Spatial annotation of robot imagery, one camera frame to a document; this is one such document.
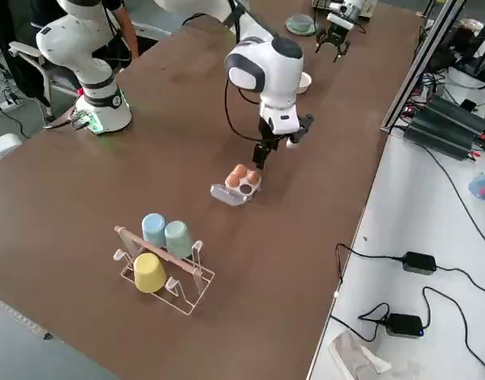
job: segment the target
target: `person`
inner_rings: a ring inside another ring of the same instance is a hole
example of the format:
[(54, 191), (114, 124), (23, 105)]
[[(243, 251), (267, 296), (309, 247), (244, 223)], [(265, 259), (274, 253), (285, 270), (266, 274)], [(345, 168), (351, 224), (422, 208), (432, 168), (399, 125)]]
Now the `person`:
[[(37, 32), (50, 22), (67, 15), (56, 0), (30, 2), (31, 24), (38, 29)], [(113, 69), (118, 66), (127, 67), (132, 60), (139, 57), (139, 43), (132, 20), (124, 8), (124, 0), (102, 0), (102, 5), (113, 13), (120, 25), (120, 31), (115, 28), (114, 38), (96, 50), (93, 57), (104, 59)]]

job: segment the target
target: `cup rack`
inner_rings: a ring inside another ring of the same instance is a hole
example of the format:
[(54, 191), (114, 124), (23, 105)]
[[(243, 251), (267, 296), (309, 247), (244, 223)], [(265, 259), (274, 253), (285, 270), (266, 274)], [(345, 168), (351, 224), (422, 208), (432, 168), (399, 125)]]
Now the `cup rack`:
[[(195, 307), (197, 307), (215, 276), (215, 272), (207, 269), (200, 263), (200, 251), (204, 243), (199, 240), (193, 244), (192, 260), (178, 259), (164, 249), (154, 247), (151, 243), (136, 236), (124, 227), (116, 226), (114, 227), (114, 230), (119, 234), (127, 251), (118, 249), (116, 253), (114, 253), (113, 259), (115, 261), (124, 261), (125, 266), (121, 272), (121, 276), (127, 281), (135, 285), (133, 279), (133, 262), (144, 251), (150, 251), (160, 259), (169, 262), (175, 267), (182, 269), (183, 272), (186, 272), (187, 276), (183, 276), (183, 283), (179, 279), (170, 275), (167, 278), (165, 286), (155, 293), (150, 293), (150, 295), (160, 299), (165, 304), (172, 306), (183, 314), (190, 315)], [(193, 280), (194, 287), (190, 288), (194, 289), (194, 291), (190, 291), (187, 294), (185, 292), (186, 284), (184, 282), (187, 281), (188, 278)]]

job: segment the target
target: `power strip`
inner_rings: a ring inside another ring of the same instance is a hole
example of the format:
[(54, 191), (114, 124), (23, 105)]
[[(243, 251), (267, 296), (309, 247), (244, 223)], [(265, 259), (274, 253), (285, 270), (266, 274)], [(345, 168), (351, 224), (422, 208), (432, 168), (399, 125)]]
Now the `power strip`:
[(0, 108), (2, 109), (3, 112), (7, 113), (8, 111), (13, 110), (14, 108), (19, 108), (22, 106), (22, 103), (13, 103), (12, 101), (2, 101), (0, 103)]

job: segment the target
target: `blue object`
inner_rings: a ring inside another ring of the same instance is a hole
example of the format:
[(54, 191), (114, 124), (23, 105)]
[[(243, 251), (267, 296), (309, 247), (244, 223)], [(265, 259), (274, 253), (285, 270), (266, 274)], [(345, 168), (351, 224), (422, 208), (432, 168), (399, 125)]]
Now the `blue object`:
[(166, 220), (160, 214), (149, 214), (142, 219), (142, 236), (157, 248), (164, 247)]
[(468, 189), (480, 200), (485, 200), (485, 169), (476, 179), (470, 182)]
[(178, 220), (170, 222), (165, 228), (166, 248), (178, 259), (191, 256), (194, 243), (188, 227)]

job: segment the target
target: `white bowl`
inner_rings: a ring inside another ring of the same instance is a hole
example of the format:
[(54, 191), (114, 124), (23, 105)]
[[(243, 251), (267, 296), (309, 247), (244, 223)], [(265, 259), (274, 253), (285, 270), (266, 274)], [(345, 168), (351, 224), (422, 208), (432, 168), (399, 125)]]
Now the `white bowl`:
[(309, 89), (309, 86), (311, 86), (311, 76), (303, 72), (300, 75), (300, 84), (296, 93), (305, 93)]

